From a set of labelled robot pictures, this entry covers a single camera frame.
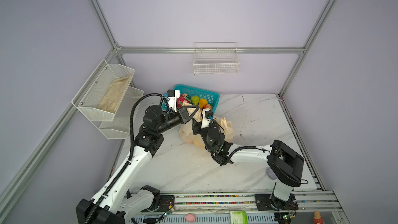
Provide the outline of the beige plastic bag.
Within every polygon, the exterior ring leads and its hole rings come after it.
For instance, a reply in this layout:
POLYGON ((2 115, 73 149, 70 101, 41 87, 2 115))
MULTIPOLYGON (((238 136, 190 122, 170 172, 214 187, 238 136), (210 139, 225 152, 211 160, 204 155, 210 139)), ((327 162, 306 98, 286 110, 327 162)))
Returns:
MULTIPOLYGON (((220 118, 215 116, 214 117, 216 122, 223 128, 222 132, 226 131, 225 135, 226 135, 226 140, 228 142, 232 142, 233 141, 233 136, 234 136, 234 129, 232 126, 232 122, 230 121, 226 121, 225 118, 220 118)), ((192 129, 192 124, 193 121, 199 121, 199 128, 202 126, 201 121, 203 120, 203 114, 202 114, 202 110, 199 110, 195 115, 193 120, 189 121, 186 124, 183 124, 180 127, 179 130, 179 134, 181 139, 189 144, 194 144, 200 148, 205 148, 205 144, 201 138, 201 136, 198 135, 194 135, 193 134, 193 129, 192 129)))

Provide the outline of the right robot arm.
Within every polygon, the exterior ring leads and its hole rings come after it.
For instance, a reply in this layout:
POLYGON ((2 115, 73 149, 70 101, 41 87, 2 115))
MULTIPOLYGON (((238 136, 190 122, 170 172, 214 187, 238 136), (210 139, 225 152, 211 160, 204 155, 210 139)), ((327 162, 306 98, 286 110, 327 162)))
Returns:
POLYGON ((277 177, 271 200, 286 203, 302 184, 305 159, 282 141, 267 146, 239 146, 225 140, 225 130, 211 110, 203 112, 202 121, 192 120, 194 135, 200 135, 205 149, 221 167, 234 163, 267 164, 277 177))

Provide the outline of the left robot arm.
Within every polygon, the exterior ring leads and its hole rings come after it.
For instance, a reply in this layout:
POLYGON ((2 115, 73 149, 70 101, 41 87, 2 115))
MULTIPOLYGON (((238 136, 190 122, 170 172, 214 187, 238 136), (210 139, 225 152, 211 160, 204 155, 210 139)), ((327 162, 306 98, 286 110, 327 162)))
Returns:
POLYGON ((168 90, 158 94, 161 102, 145 110, 143 124, 134 134, 134 112, 138 104, 146 99, 141 97, 130 113, 130 152, 116 173, 91 200, 82 199, 76 207, 80 224, 124 224, 145 209, 159 206, 160 192, 143 187, 138 194, 125 198, 140 170, 149 162, 164 141, 163 133, 188 123, 194 115, 188 113, 188 106, 177 107, 179 90, 168 90))

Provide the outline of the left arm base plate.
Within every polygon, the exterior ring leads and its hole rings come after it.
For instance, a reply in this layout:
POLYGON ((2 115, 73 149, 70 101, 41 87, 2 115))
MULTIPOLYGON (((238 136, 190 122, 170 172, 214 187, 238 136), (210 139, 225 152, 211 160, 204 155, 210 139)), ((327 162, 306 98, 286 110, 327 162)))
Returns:
POLYGON ((174 206, 175 196, 173 195, 160 195, 159 199, 155 201, 155 208, 153 212, 166 212, 170 206, 174 206))

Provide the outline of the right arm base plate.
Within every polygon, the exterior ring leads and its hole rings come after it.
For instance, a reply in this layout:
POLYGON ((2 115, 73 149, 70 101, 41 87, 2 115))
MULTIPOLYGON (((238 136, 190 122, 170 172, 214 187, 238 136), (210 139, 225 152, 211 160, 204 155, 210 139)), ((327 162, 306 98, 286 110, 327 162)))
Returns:
POLYGON ((259 211, 295 211, 299 208, 293 194, 290 194, 287 201, 280 200, 273 194, 256 194, 255 202, 259 211))

